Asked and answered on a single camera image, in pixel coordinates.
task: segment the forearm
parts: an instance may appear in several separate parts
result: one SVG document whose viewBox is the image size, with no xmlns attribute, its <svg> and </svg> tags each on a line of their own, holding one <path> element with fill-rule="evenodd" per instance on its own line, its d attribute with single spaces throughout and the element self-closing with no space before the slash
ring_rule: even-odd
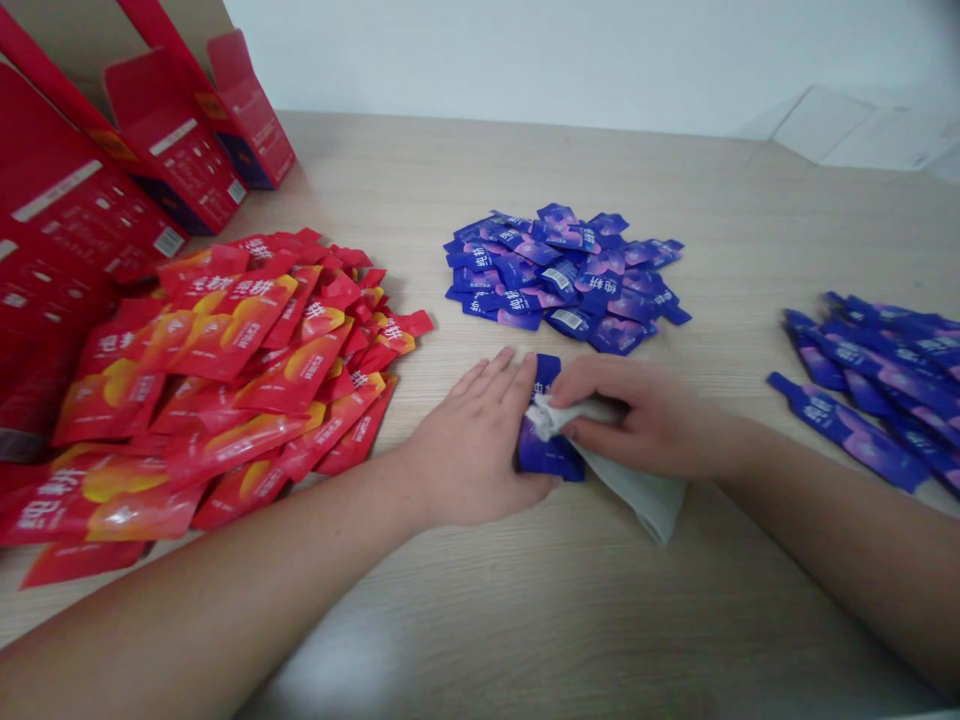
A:
<svg viewBox="0 0 960 720">
<path fill-rule="evenodd" d="M 768 428 L 722 483 L 823 587 L 947 692 L 960 692 L 960 522 Z"/>
<path fill-rule="evenodd" d="M 0 655 L 0 716 L 231 716 L 423 527 L 384 455 L 104 587 Z"/>
</svg>

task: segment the white tissue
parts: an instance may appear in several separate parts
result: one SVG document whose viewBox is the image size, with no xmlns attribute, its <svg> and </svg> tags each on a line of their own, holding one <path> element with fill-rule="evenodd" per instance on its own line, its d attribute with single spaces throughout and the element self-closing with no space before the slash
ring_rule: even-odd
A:
<svg viewBox="0 0 960 720">
<path fill-rule="evenodd" d="M 599 398 L 584 400 L 570 408 L 550 407 L 550 395 L 534 395 L 527 409 L 537 437 L 549 440 L 560 434 L 560 429 L 577 417 L 596 422 L 616 424 L 623 419 L 623 411 Z M 613 460 L 597 455 L 571 441 L 587 464 L 603 482 L 623 499 L 637 515 L 637 520 L 658 543 L 666 544 L 677 524 L 687 485 L 681 480 L 648 475 L 626 468 Z"/>
</svg>

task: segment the pile of blue sachets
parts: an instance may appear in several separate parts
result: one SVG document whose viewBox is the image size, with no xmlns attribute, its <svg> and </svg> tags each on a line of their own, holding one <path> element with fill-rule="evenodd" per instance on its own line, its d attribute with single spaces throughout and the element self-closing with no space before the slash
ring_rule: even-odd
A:
<svg viewBox="0 0 960 720">
<path fill-rule="evenodd" d="M 600 352 L 629 355 L 659 332 L 657 319 L 683 325 L 691 317 L 659 268 L 683 257 L 676 240 L 634 240 L 622 216 L 600 213 L 582 222 L 551 203 L 539 219 L 505 215 L 467 225 L 444 245 L 453 285 L 447 297 L 467 315 L 524 330 L 546 320 Z"/>
<path fill-rule="evenodd" d="M 797 417 L 890 484 L 915 495 L 931 476 L 960 497 L 960 322 L 827 293 L 826 322 L 784 324 L 816 385 L 767 381 Z M 867 422 L 821 388 L 845 393 Z"/>
</svg>

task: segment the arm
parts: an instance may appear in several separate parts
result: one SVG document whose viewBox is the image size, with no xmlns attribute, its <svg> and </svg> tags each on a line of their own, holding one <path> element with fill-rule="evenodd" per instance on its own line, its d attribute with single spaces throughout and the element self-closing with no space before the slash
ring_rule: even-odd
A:
<svg viewBox="0 0 960 720">
<path fill-rule="evenodd" d="M 960 693 L 960 522 L 699 400 L 649 365 L 578 359 L 554 383 L 553 404 L 594 393 L 627 402 L 626 420 L 579 418 L 566 434 L 623 465 L 717 482 L 891 648 Z"/>
<path fill-rule="evenodd" d="M 230 717 L 414 535 L 542 500 L 553 479 L 511 466 L 536 362 L 510 358 L 478 364 L 398 449 L 150 563 L 8 646 L 0 717 Z"/>
</svg>

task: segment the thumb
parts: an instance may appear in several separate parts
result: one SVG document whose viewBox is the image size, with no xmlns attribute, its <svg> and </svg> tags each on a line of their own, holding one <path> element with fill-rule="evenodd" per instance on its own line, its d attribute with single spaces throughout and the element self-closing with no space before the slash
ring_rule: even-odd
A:
<svg viewBox="0 0 960 720">
<path fill-rule="evenodd" d="M 636 439 L 630 433 L 615 425 L 594 422 L 584 417 L 574 418 L 564 425 L 563 434 L 577 445 L 616 460 L 621 465 L 630 464 L 628 460 L 631 449 L 636 444 Z"/>
<path fill-rule="evenodd" d="M 536 505 L 555 488 L 563 484 L 563 478 L 544 473 L 518 473 L 517 487 L 514 493 L 516 500 L 515 512 L 526 510 Z"/>
</svg>

